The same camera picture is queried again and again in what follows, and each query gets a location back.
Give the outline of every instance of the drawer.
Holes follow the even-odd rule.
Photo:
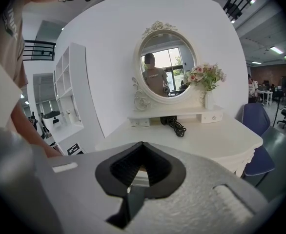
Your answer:
[[[148,118],[145,119],[129,119],[132,127],[149,127],[150,121]]]
[[[197,119],[201,123],[213,123],[221,121],[223,117],[223,112],[207,112],[202,115],[197,115]]]

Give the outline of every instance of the brick wall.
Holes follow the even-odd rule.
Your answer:
[[[259,84],[268,80],[270,84],[281,86],[281,77],[286,76],[286,64],[251,67],[250,71],[253,80],[258,81]]]

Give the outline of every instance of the person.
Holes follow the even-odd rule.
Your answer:
[[[148,87],[156,94],[168,97],[169,87],[167,77],[168,75],[162,68],[155,67],[155,57],[148,53],[144,56],[144,63],[148,69],[143,72],[143,78]]]
[[[275,92],[275,86],[274,86],[274,84],[273,84],[273,83],[271,84],[270,89],[271,89],[271,92],[273,92],[273,93]]]
[[[255,80],[251,78],[250,74],[248,74],[248,87],[249,87],[248,103],[255,103],[256,97],[258,95],[258,84]]]
[[[32,112],[31,118],[32,118],[32,120],[33,120],[34,128],[37,130],[37,123],[38,123],[38,121],[36,120],[35,112]]]
[[[50,1],[56,0],[11,0],[0,16],[0,65],[19,88],[28,83],[22,62],[24,50],[24,40],[21,35],[23,7],[30,2]],[[28,143],[44,148],[48,157],[61,156],[43,141],[22,112],[20,103],[17,103],[13,109],[7,128],[11,131],[17,131]]]

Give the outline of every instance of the gray plastic surface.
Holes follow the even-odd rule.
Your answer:
[[[267,204],[255,188],[216,162],[153,145],[184,164],[185,181],[168,198],[146,199],[128,226],[118,229],[105,220],[118,212],[122,200],[105,194],[94,171],[100,162],[131,145],[47,159],[41,148],[32,146],[31,150],[17,134],[0,131],[0,164],[4,164],[0,165],[0,194],[42,233],[233,233],[242,224],[214,190],[218,185],[226,185],[252,214]],[[78,166],[60,173],[52,169],[71,162]],[[28,197],[25,204],[20,195],[8,195],[6,188],[19,193],[33,188],[34,193],[23,195]]]

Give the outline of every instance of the black cord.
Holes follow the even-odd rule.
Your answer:
[[[162,125],[168,124],[170,127],[172,127],[178,137],[183,137],[184,133],[186,132],[186,128],[177,122],[176,116],[161,117],[161,123]]]

